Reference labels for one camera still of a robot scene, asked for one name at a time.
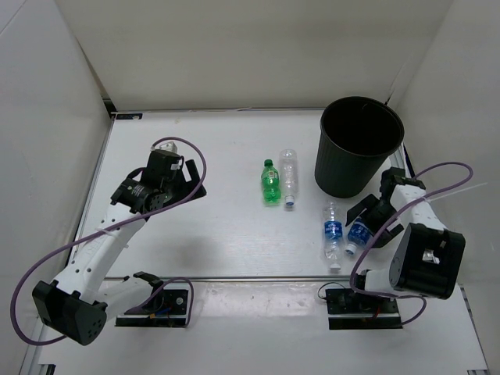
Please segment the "short bottle blue label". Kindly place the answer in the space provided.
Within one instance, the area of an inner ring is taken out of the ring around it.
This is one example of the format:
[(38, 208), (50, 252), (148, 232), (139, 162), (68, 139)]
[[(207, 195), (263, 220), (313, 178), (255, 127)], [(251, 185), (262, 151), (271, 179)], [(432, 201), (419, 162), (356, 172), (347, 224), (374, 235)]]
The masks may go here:
[(353, 256), (358, 250), (363, 251), (371, 237), (372, 234), (368, 227), (360, 218), (357, 218), (348, 231), (345, 253)]

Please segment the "clear bottle blue label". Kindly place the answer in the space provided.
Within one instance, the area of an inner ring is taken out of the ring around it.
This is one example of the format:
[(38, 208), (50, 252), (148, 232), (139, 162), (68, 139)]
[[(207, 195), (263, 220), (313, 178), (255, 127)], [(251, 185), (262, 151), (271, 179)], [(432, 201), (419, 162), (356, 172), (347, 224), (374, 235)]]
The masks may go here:
[(332, 273), (342, 268), (343, 224), (335, 202), (329, 201), (323, 208), (323, 254)]

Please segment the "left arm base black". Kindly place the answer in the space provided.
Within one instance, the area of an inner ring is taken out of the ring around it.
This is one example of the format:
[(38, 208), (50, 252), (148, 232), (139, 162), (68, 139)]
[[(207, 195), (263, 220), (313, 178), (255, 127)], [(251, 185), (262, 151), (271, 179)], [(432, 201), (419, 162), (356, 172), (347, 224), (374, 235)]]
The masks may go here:
[(187, 328), (191, 322), (195, 288), (186, 277), (163, 281), (145, 272), (134, 278), (143, 280), (152, 288), (151, 299), (127, 310), (115, 320), (116, 327)]

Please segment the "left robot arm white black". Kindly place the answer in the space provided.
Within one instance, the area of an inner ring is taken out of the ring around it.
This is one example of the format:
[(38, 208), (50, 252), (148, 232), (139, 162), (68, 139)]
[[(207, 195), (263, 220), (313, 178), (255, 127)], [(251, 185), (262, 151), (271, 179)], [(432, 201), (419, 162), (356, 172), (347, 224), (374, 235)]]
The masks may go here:
[(131, 238), (160, 209), (171, 209), (206, 194), (195, 161), (175, 152), (151, 151), (143, 168), (130, 172), (110, 198), (95, 235), (51, 282), (32, 291), (42, 322), (63, 336), (89, 345), (105, 323), (137, 305), (147, 313), (161, 309), (161, 280), (137, 272), (122, 284), (100, 287)]

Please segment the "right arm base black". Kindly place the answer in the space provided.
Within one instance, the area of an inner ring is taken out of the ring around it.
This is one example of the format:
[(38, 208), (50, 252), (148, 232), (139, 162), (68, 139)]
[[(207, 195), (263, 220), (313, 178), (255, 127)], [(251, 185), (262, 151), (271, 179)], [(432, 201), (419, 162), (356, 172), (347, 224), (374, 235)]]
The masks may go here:
[(402, 329), (394, 299), (355, 293), (335, 281), (322, 285), (317, 297), (327, 305), (329, 330)]

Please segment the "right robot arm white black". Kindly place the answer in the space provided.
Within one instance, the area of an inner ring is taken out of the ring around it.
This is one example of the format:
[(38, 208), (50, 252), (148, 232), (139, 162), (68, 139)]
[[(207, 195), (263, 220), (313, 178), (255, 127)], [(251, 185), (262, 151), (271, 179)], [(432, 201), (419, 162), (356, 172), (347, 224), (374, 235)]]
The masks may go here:
[(421, 180), (391, 167), (382, 173), (380, 197), (366, 196), (347, 212), (349, 255), (381, 249), (400, 238), (388, 266), (381, 270), (352, 271), (351, 303), (367, 313), (380, 297), (452, 295), (466, 239), (450, 231), (437, 217)]

